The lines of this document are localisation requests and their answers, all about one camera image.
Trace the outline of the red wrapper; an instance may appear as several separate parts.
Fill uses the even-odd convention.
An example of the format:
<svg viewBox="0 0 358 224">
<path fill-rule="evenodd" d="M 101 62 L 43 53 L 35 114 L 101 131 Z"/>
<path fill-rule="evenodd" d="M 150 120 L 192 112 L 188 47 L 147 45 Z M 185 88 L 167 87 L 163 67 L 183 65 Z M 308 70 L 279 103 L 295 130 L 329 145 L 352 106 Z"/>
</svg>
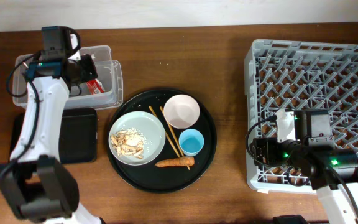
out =
<svg viewBox="0 0 358 224">
<path fill-rule="evenodd" d="M 96 95 L 105 92 L 102 83 L 97 78 L 86 82 L 86 86 L 88 87 L 91 95 Z"/>
</svg>

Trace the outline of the light blue cup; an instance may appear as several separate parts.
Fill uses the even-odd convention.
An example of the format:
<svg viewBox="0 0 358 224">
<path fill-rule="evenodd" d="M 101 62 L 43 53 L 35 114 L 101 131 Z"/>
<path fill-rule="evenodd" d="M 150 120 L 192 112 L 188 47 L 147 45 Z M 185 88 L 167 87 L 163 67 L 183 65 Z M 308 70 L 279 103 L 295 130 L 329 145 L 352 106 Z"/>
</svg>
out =
<svg viewBox="0 0 358 224">
<path fill-rule="evenodd" d="M 187 129 L 180 134 L 178 142 L 184 155 L 195 156 L 204 146 L 204 137 L 196 129 Z"/>
</svg>

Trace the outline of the pink bowl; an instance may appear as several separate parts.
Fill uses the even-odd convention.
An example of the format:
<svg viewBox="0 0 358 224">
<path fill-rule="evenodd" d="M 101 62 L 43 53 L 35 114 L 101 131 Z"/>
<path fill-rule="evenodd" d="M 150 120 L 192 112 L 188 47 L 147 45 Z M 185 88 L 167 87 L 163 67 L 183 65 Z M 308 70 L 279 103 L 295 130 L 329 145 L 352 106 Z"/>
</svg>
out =
<svg viewBox="0 0 358 224">
<path fill-rule="evenodd" d="M 189 95 L 175 95 L 163 107 L 165 120 L 174 128 L 186 129 L 194 125 L 201 113 L 198 102 Z"/>
</svg>

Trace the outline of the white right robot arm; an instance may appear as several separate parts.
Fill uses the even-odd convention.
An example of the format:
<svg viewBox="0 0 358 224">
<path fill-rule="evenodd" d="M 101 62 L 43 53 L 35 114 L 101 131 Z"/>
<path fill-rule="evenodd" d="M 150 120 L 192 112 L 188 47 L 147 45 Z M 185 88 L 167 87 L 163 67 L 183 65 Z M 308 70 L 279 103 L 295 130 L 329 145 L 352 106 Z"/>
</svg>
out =
<svg viewBox="0 0 358 224">
<path fill-rule="evenodd" d="M 247 143 L 247 152 L 262 166 L 299 169 L 330 223 L 358 223 L 358 158 L 353 151 L 337 150 L 328 142 L 312 146 L 299 140 L 256 138 Z"/>
</svg>

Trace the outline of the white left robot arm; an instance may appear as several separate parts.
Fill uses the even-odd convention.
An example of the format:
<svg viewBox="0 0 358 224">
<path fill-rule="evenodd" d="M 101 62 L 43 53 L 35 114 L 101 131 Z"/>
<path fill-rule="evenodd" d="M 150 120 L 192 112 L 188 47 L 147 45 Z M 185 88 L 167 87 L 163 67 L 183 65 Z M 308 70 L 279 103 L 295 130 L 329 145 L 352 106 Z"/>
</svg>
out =
<svg viewBox="0 0 358 224">
<path fill-rule="evenodd" d="M 0 191 L 13 214 L 33 223 L 104 223 L 81 203 L 79 187 L 60 162 L 59 137 L 70 88 L 97 78 L 90 55 L 38 59 L 22 74 L 27 108 L 9 162 L 0 164 Z"/>
</svg>

